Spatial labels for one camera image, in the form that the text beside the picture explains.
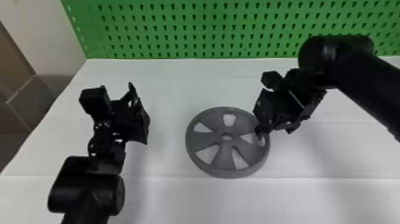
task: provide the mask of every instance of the white table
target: white table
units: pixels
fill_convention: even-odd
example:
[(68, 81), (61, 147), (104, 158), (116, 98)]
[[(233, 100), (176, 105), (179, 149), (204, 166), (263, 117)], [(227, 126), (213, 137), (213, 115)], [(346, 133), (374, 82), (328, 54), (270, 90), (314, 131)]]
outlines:
[[(400, 57), (385, 58), (400, 66)], [(111, 99), (133, 82), (151, 117), (149, 144), (129, 143), (126, 203), (110, 223), (400, 223), (400, 144), (339, 91), (329, 91), (293, 134), (273, 132), (250, 177), (212, 178), (190, 160), (185, 131), (210, 107), (252, 111), (261, 73), (294, 59), (88, 60), (0, 175), (0, 223), (60, 223), (46, 208), (65, 158), (85, 155), (92, 120), (80, 91)]]

